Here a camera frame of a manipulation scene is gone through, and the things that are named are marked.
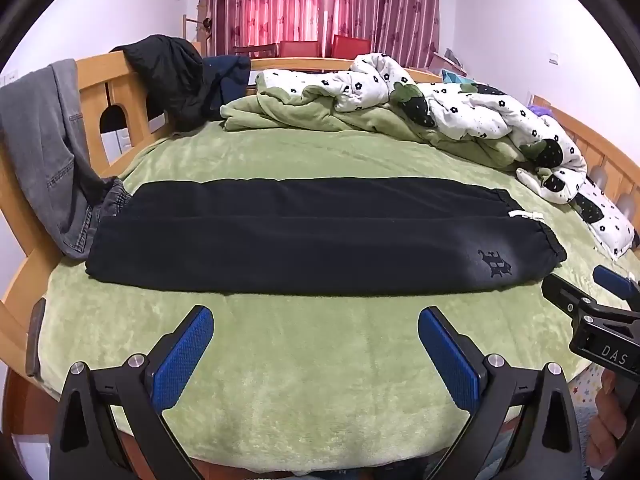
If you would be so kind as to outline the person's right hand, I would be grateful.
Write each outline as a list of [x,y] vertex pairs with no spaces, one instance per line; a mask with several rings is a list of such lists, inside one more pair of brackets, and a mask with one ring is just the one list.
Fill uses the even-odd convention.
[[588,425],[586,464],[601,470],[617,454],[617,443],[627,430],[627,419],[615,392],[616,374],[604,370],[601,388],[596,395],[597,414]]

